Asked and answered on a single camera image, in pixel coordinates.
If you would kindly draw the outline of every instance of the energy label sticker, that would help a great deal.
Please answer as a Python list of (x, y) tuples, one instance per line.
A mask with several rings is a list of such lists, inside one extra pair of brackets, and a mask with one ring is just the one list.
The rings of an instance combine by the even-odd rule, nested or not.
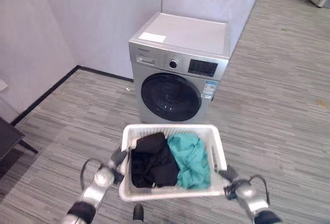
[(207, 81), (205, 83), (203, 93), (201, 94), (202, 98), (211, 99), (213, 93), (215, 92), (217, 83), (215, 81)]

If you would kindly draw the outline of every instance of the front-loading washing machine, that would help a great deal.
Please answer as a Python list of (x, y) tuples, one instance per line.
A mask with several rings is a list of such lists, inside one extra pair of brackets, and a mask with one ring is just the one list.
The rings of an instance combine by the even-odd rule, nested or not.
[(229, 62), (226, 23), (155, 14), (129, 41), (142, 122), (202, 122)]

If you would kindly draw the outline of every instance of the wall outlet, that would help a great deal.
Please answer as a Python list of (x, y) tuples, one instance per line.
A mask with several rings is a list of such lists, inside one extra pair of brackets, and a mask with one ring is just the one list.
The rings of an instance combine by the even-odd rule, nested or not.
[(8, 88), (8, 84), (0, 79), (0, 91), (5, 90), (6, 88)]

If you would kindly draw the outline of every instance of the white plastic basket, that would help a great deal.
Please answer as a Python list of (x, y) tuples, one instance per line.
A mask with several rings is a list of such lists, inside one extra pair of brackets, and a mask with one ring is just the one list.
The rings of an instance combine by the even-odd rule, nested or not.
[(126, 158), (121, 165), (124, 180), (119, 187), (119, 196), (124, 201), (146, 201), (179, 197), (202, 197), (224, 195), (223, 187), (228, 185), (217, 172), (227, 170), (225, 155), (218, 129), (213, 125), (128, 125), (124, 129), (122, 150), (127, 149), (133, 139), (163, 132), (167, 138), (170, 134), (196, 133), (204, 142), (211, 172), (211, 186), (208, 189), (183, 189), (178, 186), (165, 186), (161, 188), (136, 188), (131, 181), (130, 158)]

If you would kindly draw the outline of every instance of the teal clothing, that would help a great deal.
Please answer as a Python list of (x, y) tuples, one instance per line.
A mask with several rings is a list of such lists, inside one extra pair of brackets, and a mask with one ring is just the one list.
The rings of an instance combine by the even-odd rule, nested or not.
[(167, 143), (180, 169), (176, 185), (185, 189), (209, 188), (210, 167), (203, 141), (196, 134), (173, 134)]

